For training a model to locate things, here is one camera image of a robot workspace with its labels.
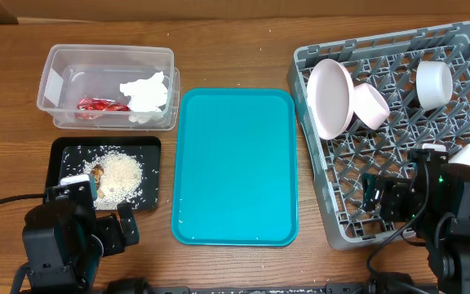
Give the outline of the brown food scrap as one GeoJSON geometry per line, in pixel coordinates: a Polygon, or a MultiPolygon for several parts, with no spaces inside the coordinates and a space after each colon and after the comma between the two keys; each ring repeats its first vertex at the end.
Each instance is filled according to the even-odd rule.
{"type": "Polygon", "coordinates": [[[96,164],[92,169],[91,169],[91,174],[93,175],[94,177],[94,181],[95,181],[95,185],[96,185],[96,188],[97,188],[97,194],[98,194],[98,197],[99,198],[103,198],[104,197],[104,193],[103,191],[101,190],[100,186],[101,186],[101,177],[102,175],[104,174],[104,169],[101,165],[99,164],[96,164]]]}

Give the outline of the pink bowl with rice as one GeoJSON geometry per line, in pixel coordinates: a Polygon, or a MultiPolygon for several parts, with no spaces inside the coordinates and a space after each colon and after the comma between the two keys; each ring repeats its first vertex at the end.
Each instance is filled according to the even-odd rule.
{"type": "Polygon", "coordinates": [[[369,129],[377,130],[390,115],[386,100],[369,83],[354,87],[354,91],[354,113],[369,129]]]}

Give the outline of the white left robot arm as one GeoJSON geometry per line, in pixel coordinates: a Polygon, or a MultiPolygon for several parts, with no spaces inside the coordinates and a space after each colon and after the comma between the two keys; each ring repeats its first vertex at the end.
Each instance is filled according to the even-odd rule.
{"type": "Polygon", "coordinates": [[[45,203],[25,216],[22,239],[28,261],[20,266],[11,292],[91,293],[101,259],[136,245],[140,234],[133,209],[120,204],[118,214],[96,217],[91,208],[45,203]]]}

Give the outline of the pile of white rice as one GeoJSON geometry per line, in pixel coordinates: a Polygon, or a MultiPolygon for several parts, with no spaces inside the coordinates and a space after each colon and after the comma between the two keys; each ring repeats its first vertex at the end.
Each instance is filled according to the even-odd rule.
{"type": "Polygon", "coordinates": [[[91,175],[99,164],[104,169],[103,198],[95,208],[111,211],[120,203],[135,210],[153,210],[158,203],[161,148],[159,145],[78,145],[64,148],[59,178],[91,175]]]}

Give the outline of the large white plate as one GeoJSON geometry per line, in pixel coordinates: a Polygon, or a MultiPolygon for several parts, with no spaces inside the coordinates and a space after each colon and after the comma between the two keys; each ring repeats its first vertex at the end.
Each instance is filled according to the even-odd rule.
{"type": "Polygon", "coordinates": [[[321,139],[342,134],[353,117],[354,86],[349,72],[335,60],[318,62],[308,78],[307,102],[321,139]]]}

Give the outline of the red foil snack wrapper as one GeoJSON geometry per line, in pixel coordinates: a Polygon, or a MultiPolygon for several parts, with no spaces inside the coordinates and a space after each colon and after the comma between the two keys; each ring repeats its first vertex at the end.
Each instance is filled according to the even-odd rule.
{"type": "Polygon", "coordinates": [[[130,111],[130,108],[123,103],[101,98],[83,98],[79,101],[77,109],[85,110],[85,113],[76,113],[75,117],[88,120],[100,117],[100,112],[130,111]]]}

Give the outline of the grey-green bowl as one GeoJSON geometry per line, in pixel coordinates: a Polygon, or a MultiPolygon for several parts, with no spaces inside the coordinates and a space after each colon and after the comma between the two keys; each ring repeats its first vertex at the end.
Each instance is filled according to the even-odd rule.
{"type": "Polygon", "coordinates": [[[453,78],[448,65],[441,61],[421,61],[416,72],[416,91],[425,111],[437,109],[450,102],[453,78]]]}

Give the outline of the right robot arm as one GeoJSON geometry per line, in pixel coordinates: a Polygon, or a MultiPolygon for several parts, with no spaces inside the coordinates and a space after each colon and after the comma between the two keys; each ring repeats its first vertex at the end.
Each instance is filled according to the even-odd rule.
{"type": "Polygon", "coordinates": [[[364,208],[412,229],[444,293],[470,293],[470,166],[420,163],[411,179],[366,173],[364,208]]]}

